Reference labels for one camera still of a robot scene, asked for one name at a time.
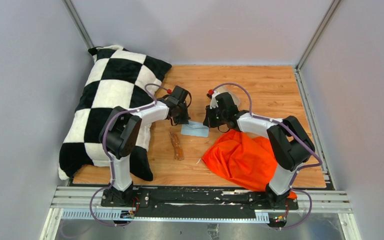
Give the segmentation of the light blue cleaning cloth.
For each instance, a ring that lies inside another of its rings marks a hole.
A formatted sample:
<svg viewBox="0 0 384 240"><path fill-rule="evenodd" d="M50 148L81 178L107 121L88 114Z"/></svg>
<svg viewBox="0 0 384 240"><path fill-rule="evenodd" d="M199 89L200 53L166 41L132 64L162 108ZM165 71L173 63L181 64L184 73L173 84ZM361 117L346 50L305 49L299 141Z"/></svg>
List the light blue cleaning cloth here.
<svg viewBox="0 0 384 240"><path fill-rule="evenodd" d="M208 138L209 128L203 125L201 122L189 120L188 124L183 124L181 126L180 133L186 136Z"/></svg>

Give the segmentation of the pink glasses case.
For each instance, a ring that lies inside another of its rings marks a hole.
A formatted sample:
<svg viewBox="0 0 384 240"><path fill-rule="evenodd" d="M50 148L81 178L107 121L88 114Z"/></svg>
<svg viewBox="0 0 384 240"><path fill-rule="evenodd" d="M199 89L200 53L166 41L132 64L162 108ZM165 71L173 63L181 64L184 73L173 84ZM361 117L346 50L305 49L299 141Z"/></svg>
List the pink glasses case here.
<svg viewBox="0 0 384 240"><path fill-rule="evenodd" d="M215 97L217 94L221 93L229 93L233 99L234 104L239 107L241 104L241 100L239 97L234 94L231 90L229 90L226 86L220 86L216 90L214 90L214 93L212 94L213 97Z"/></svg>

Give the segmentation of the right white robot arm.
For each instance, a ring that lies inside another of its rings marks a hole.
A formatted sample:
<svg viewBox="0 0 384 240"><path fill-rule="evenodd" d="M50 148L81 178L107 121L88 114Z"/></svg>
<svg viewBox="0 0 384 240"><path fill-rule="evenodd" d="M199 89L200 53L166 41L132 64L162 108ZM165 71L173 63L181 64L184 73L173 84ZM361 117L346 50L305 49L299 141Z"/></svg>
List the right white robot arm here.
<svg viewBox="0 0 384 240"><path fill-rule="evenodd" d="M228 92L210 90L207 96L210 104L205 108L204 126L219 128L226 125L229 130L252 133L269 140L277 166L274 176L266 184L265 201L270 208L278 209L291 193L299 168L315 152L312 140L294 116L268 118L239 110Z"/></svg>

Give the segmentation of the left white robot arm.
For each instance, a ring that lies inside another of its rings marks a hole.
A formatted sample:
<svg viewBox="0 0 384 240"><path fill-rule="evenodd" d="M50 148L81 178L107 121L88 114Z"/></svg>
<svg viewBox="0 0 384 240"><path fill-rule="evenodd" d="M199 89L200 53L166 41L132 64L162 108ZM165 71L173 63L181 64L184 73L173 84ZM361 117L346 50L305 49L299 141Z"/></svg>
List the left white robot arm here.
<svg viewBox="0 0 384 240"><path fill-rule="evenodd" d="M174 126L189 123L187 98L192 96L191 93L180 86L166 92L161 98L150 94L152 102L140 107L114 107L99 134L98 139L110 163L110 183L106 193L122 207L133 201L130 156L140 129L161 120L170 120Z"/></svg>

